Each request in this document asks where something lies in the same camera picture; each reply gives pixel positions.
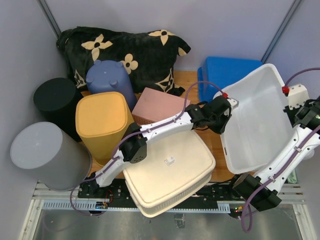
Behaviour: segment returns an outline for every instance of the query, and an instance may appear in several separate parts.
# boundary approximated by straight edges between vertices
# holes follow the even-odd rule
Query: white plastic container
[[[276,67],[264,64],[223,89],[239,101],[221,135],[226,164],[233,174],[258,170],[287,144],[293,130],[283,112],[288,100],[282,86]]]
[[[123,173],[130,195],[146,217],[153,218],[202,188],[216,160],[194,131],[183,131],[147,146],[146,158]]]

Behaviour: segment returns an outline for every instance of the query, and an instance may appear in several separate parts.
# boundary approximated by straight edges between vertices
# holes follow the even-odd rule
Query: yellow container
[[[101,166],[111,159],[114,147],[133,122],[126,99],[119,92],[89,95],[76,106],[76,131]]]

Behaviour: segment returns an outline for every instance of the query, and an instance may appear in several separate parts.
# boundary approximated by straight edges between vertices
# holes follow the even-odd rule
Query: gray canister
[[[21,131],[11,145],[13,163],[55,191],[76,187],[89,174],[87,149],[51,122],[38,122]]]

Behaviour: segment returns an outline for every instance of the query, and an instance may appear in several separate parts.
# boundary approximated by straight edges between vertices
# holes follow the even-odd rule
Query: pillow with flower pattern
[[[190,47],[167,30],[128,33],[77,27],[62,32],[56,46],[64,53],[68,77],[80,90],[87,90],[86,74],[99,59],[122,62],[135,93],[146,87],[176,96],[185,91],[174,84],[174,63]]]

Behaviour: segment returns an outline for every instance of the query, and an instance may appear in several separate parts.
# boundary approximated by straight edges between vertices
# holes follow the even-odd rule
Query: wooden surface
[[[197,72],[195,71],[175,71],[174,72],[174,83],[183,87],[186,91],[189,86],[197,81]],[[89,95],[89,92],[82,92],[84,96]],[[191,100],[192,104],[199,102],[198,100],[198,87],[194,86],[188,94],[188,99]],[[220,140],[220,135],[214,133],[211,130],[196,131],[205,144],[208,146],[215,158],[215,168],[212,172],[211,181],[225,181],[232,178],[234,175],[229,172]],[[100,170],[102,167],[99,166],[96,161],[93,161],[90,173]]]

